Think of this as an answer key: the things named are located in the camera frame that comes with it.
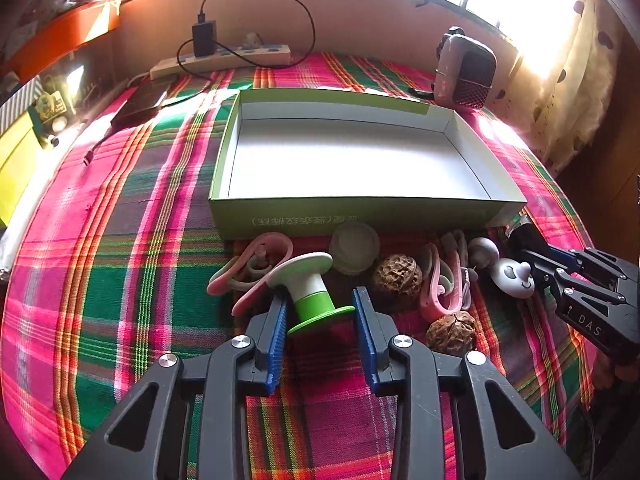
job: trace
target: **white toy figure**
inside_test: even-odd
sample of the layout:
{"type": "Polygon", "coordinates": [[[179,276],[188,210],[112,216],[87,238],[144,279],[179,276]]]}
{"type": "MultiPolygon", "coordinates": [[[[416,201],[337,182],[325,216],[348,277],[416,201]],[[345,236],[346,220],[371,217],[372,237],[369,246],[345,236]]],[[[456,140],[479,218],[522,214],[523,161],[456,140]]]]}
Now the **white toy figure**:
{"type": "Polygon", "coordinates": [[[468,250],[472,268],[488,269],[495,285],[505,294],[521,300],[533,295],[535,286],[527,262],[501,258],[498,247],[489,238],[474,238],[468,250]]]}
{"type": "Polygon", "coordinates": [[[531,266],[527,262],[500,258],[489,271],[494,283],[509,296],[526,300],[536,290],[531,277],[531,266]]]}

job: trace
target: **metal screw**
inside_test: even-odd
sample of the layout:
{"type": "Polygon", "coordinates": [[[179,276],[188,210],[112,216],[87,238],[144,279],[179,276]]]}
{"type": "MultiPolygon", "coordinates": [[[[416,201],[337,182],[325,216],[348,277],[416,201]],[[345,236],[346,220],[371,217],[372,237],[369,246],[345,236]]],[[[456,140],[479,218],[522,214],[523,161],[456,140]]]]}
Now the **metal screw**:
{"type": "Polygon", "coordinates": [[[466,355],[466,360],[473,365],[480,366],[486,362],[486,357],[482,352],[479,352],[478,350],[472,350],[466,355]]]}
{"type": "Polygon", "coordinates": [[[158,364],[162,368],[170,368],[178,362],[178,356],[176,354],[162,354],[158,359],[158,364]]]}
{"type": "Polygon", "coordinates": [[[394,345],[398,348],[409,348],[412,344],[414,344],[414,340],[407,335],[401,334],[394,338],[394,345]]]}
{"type": "Polygon", "coordinates": [[[247,348],[251,344],[251,338],[247,335],[237,335],[231,340],[231,344],[236,348],[247,348]]]}

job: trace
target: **walnut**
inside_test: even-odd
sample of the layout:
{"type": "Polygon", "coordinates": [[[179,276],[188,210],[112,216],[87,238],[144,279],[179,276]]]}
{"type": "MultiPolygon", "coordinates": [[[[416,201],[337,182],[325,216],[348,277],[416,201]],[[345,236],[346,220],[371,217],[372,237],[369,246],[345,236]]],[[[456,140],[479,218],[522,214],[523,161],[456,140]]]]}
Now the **walnut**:
{"type": "Polygon", "coordinates": [[[431,323],[424,343],[434,352],[462,357],[476,348],[476,320],[464,311],[441,317],[431,323]]]}
{"type": "Polygon", "coordinates": [[[413,299],[420,293],[422,271],[412,257],[394,254],[376,267],[373,284],[382,292],[413,299]]]}

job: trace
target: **cardboard box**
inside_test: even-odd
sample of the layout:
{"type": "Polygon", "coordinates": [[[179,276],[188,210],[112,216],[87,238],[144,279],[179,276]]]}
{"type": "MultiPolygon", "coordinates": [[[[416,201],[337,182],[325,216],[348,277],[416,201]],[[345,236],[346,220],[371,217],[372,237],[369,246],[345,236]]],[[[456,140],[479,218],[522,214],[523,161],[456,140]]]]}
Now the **cardboard box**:
{"type": "Polygon", "coordinates": [[[370,93],[238,93],[209,193],[223,239],[503,226],[526,199],[452,110],[370,93]]]}

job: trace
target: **pink silicone toy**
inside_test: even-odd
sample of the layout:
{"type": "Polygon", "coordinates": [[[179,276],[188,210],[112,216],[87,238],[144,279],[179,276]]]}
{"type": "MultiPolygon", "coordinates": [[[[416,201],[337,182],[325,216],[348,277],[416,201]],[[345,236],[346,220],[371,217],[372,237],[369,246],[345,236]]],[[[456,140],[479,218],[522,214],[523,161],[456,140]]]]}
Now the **pink silicone toy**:
{"type": "Polygon", "coordinates": [[[460,268],[460,255],[458,251],[449,251],[444,258],[451,272],[453,272],[453,291],[446,296],[438,296],[438,278],[440,277],[440,256],[438,248],[434,244],[427,244],[431,251],[433,269],[431,278],[424,280],[420,290],[420,314],[429,323],[447,314],[455,314],[462,307],[462,269],[460,268]]]}
{"type": "Polygon", "coordinates": [[[271,271],[282,262],[289,260],[292,254],[293,242],[288,236],[282,233],[261,234],[249,244],[240,257],[235,256],[225,267],[213,275],[207,286],[207,293],[212,296],[220,296],[232,288],[238,290],[238,285],[245,284],[250,287],[231,310],[232,316],[242,316],[258,300],[260,294],[268,289],[267,278],[271,271]],[[243,281],[246,274],[246,264],[251,257],[254,254],[263,256],[265,253],[271,270],[257,282],[247,283],[243,281]]]}

